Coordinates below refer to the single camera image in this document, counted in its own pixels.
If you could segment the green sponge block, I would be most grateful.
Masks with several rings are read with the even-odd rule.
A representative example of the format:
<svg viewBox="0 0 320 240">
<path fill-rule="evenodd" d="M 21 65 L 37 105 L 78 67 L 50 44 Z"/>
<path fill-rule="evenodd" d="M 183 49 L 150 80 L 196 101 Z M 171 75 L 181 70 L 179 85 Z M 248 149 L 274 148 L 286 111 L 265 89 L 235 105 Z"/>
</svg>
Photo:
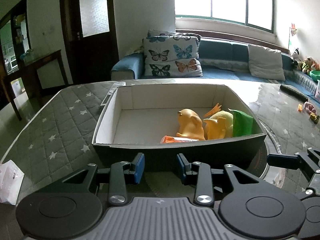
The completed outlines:
<svg viewBox="0 0 320 240">
<path fill-rule="evenodd" d="M 233 115 L 233 137 L 242 137 L 254 134 L 254 118 L 240 110 L 228 109 Z"/>
</svg>

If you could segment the pale yellow plush duck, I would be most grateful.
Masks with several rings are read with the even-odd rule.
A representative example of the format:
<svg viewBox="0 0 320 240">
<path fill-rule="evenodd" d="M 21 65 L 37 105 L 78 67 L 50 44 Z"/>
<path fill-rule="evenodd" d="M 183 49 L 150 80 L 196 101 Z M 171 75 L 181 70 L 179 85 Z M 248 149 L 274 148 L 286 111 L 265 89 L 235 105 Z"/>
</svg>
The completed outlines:
<svg viewBox="0 0 320 240">
<path fill-rule="evenodd" d="M 233 125 L 233 115 L 230 112 L 223 111 L 221 109 L 221 105 L 217 103 L 209 112 L 207 112 L 204 115 L 204 119 L 217 119 L 217 118 L 226 118 L 228 121 L 228 125 L 231 126 Z M 207 134 L 206 134 L 206 126 L 204 128 L 204 135 L 205 138 L 207 139 Z"/>
</svg>

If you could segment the orange sponge block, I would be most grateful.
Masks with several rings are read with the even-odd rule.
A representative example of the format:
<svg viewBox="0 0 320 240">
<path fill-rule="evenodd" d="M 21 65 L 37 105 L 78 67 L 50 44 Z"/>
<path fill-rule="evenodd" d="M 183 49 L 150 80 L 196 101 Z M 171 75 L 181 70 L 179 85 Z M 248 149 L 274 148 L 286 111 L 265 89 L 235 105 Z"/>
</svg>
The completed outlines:
<svg viewBox="0 0 320 240">
<path fill-rule="evenodd" d="M 192 139 L 192 138 L 184 138 L 184 137 L 172 137 L 165 135 L 160 143 L 161 144 L 171 144 L 171 143 L 178 143 L 178 142 L 196 142 L 199 141 L 199 139 Z"/>
</svg>

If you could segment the small yellow rubber duck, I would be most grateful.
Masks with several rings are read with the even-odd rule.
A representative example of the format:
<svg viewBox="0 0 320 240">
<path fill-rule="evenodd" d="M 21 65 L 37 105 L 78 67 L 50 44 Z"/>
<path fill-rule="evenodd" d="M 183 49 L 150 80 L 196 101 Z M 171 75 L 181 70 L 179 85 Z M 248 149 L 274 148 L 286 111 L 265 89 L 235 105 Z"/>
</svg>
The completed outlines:
<svg viewBox="0 0 320 240">
<path fill-rule="evenodd" d="M 177 137 L 205 140 L 202 120 L 195 111 L 191 109 L 178 111 L 178 123 L 180 127 L 176 133 Z"/>
</svg>

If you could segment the small yellow toy truck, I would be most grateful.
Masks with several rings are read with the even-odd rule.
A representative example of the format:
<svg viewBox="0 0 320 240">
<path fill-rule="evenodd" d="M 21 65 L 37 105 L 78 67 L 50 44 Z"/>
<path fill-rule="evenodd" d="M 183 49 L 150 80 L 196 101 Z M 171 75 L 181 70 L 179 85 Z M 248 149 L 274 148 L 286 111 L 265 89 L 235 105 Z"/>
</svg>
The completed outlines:
<svg viewBox="0 0 320 240">
<path fill-rule="evenodd" d="M 317 124 L 319 122 L 319 120 L 320 120 L 320 116 L 315 114 L 315 113 L 311 113 L 309 118 L 315 124 Z"/>
</svg>

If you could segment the pink toy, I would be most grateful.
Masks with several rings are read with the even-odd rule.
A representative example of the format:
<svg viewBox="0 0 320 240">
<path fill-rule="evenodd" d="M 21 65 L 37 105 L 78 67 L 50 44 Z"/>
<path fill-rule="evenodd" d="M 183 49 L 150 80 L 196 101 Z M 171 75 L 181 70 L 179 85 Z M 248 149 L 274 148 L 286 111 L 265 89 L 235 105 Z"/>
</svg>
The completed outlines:
<svg viewBox="0 0 320 240">
<path fill-rule="evenodd" d="M 308 114 L 317 115 L 317 111 L 316 111 L 314 105 L 308 101 L 304 102 L 304 109 Z"/>
</svg>

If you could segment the clear plastic storage bin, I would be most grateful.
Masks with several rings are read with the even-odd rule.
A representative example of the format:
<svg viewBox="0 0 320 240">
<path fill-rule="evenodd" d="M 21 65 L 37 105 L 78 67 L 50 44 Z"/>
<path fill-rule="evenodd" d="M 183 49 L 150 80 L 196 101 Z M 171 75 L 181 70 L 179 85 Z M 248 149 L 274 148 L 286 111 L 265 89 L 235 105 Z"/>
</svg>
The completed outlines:
<svg viewBox="0 0 320 240">
<path fill-rule="evenodd" d="M 317 80 L 317 88 L 315 92 L 315 99 L 320 102 L 320 80 Z"/>
</svg>

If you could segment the black remote control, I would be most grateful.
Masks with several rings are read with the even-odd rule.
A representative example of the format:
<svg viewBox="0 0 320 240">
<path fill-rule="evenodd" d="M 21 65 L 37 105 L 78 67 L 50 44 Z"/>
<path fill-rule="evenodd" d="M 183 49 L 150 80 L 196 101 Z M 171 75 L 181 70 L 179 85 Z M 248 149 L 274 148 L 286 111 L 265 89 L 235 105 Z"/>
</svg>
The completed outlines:
<svg viewBox="0 0 320 240">
<path fill-rule="evenodd" d="M 280 90 L 284 93 L 287 93 L 291 96 L 293 96 L 294 98 L 300 100 L 301 102 L 305 103 L 308 101 L 308 97 L 305 96 L 303 93 L 301 93 L 300 91 L 295 90 L 294 88 L 292 88 L 291 86 L 288 85 L 284 85 L 281 84 L 280 85 Z"/>
</svg>

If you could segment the grey cardboard storage box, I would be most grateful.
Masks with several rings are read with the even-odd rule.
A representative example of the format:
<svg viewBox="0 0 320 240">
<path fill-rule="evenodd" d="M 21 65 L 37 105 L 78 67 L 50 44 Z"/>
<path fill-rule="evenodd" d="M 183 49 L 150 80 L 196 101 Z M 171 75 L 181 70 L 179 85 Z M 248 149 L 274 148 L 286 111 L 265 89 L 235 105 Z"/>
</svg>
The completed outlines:
<svg viewBox="0 0 320 240">
<path fill-rule="evenodd" d="M 145 155 L 146 169 L 164 171 L 173 167 L 182 153 L 189 161 L 214 168 L 233 164 L 247 169 L 266 132 L 257 118 L 252 131 L 240 137 L 161 143 L 179 132 L 178 113 L 187 108 L 200 120 L 218 103 L 223 110 L 253 112 L 228 86 L 196 83 L 154 83 L 113 86 L 103 101 L 103 110 L 94 130 L 92 145 L 105 165 Z"/>
</svg>

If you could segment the green plastic bowl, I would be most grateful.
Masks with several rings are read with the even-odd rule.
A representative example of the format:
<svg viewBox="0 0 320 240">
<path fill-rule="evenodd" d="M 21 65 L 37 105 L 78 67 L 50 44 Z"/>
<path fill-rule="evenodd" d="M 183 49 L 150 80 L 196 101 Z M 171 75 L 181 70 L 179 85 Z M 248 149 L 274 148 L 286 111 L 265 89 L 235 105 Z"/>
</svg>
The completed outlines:
<svg viewBox="0 0 320 240">
<path fill-rule="evenodd" d="M 314 82 L 317 82 L 318 80 L 320 80 L 320 71 L 319 70 L 312 70 L 312 71 L 310 71 L 309 75 Z"/>
</svg>

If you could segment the stuffed toy pile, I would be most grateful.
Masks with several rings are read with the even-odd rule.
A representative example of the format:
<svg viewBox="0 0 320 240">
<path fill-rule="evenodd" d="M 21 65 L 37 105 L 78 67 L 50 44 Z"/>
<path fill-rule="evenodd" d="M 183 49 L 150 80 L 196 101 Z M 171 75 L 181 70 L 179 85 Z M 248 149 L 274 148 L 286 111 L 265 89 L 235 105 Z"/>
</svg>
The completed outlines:
<svg viewBox="0 0 320 240">
<path fill-rule="evenodd" d="M 319 70 L 319 64 L 312 57 L 300 59 L 299 48 L 296 48 L 291 56 L 294 66 L 302 73 L 309 75 L 312 70 Z"/>
</svg>

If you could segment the white cushion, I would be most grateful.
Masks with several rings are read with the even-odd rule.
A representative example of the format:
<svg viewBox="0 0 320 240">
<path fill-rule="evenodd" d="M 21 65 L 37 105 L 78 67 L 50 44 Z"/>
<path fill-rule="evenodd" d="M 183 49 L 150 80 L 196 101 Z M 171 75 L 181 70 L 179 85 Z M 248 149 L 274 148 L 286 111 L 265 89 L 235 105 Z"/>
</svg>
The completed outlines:
<svg viewBox="0 0 320 240">
<path fill-rule="evenodd" d="M 248 44 L 248 67 L 252 76 L 285 81 L 281 52 L 279 50 Z"/>
</svg>

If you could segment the white tissue packet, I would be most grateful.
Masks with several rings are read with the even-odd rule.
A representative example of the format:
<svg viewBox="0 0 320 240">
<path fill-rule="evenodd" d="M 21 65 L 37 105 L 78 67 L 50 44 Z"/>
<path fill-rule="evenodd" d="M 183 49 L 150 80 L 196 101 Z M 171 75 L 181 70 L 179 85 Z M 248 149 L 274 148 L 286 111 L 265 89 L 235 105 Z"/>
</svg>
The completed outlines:
<svg viewBox="0 0 320 240">
<path fill-rule="evenodd" d="M 0 199 L 1 203 L 16 205 L 24 172 L 12 161 L 1 164 Z"/>
</svg>

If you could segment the blue sofa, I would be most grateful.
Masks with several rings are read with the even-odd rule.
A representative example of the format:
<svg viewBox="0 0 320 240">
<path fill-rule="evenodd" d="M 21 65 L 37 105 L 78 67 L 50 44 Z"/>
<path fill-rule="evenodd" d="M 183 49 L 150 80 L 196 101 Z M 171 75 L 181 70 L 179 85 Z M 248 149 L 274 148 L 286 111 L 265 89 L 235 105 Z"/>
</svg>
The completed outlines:
<svg viewBox="0 0 320 240">
<path fill-rule="evenodd" d="M 255 82 L 283 83 L 291 85 L 310 98 L 315 98 L 317 83 L 312 78 L 292 68 L 293 61 L 286 55 L 281 55 L 284 67 L 285 80 L 280 81 L 252 75 L 249 70 L 248 45 L 229 41 L 204 39 L 200 43 L 200 64 L 203 78 L 205 79 L 231 79 Z M 135 53 L 121 59 L 113 68 L 111 78 L 114 81 L 128 79 L 151 79 L 151 78 L 175 78 L 178 77 L 172 71 L 169 75 L 161 72 L 161 67 L 152 69 L 146 65 L 145 56 L 142 53 Z"/>
</svg>

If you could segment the butterfly print pillow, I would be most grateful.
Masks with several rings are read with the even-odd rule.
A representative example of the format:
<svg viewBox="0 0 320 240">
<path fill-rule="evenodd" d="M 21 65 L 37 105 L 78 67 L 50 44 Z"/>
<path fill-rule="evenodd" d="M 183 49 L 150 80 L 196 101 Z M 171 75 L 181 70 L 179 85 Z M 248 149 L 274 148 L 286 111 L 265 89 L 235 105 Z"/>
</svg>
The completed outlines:
<svg viewBox="0 0 320 240">
<path fill-rule="evenodd" d="M 202 77 L 201 37 L 196 34 L 148 33 L 143 38 L 144 75 L 148 77 Z"/>
</svg>

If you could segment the dark wooden door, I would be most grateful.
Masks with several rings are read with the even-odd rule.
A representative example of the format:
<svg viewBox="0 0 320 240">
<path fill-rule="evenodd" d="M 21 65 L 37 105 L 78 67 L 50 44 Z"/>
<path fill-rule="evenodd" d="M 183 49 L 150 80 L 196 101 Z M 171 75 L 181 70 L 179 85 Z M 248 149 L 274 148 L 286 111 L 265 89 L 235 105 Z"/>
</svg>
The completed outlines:
<svg viewBox="0 0 320 240">
<path fill-rule="evenodd" d="M 73 83 L 110 80 L 119 60 L 113 0 L 60 0 L 60 14 Z"/>
</svg>

